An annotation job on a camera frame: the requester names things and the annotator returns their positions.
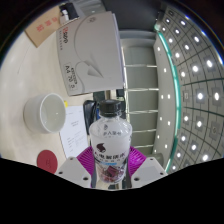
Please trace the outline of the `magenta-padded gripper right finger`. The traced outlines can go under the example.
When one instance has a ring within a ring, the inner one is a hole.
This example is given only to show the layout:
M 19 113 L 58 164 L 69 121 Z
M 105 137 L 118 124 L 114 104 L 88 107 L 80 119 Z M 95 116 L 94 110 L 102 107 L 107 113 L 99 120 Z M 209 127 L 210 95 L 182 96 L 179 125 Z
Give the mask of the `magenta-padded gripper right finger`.
M 128 173 L 132 187 L 143 187 L 167 176 L 155 157 L 146 157 L 134 147 L 130 148 Z

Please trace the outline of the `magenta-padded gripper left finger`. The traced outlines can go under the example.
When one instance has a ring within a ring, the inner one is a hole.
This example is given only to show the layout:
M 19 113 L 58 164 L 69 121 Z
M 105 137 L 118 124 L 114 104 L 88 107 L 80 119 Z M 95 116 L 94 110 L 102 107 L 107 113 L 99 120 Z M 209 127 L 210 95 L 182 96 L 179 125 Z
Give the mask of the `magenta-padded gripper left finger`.
M 77 157 L 70 156 L 57 170 L 56 175 L 84 188 L 96 185 L 95 161 L 89 146 Z

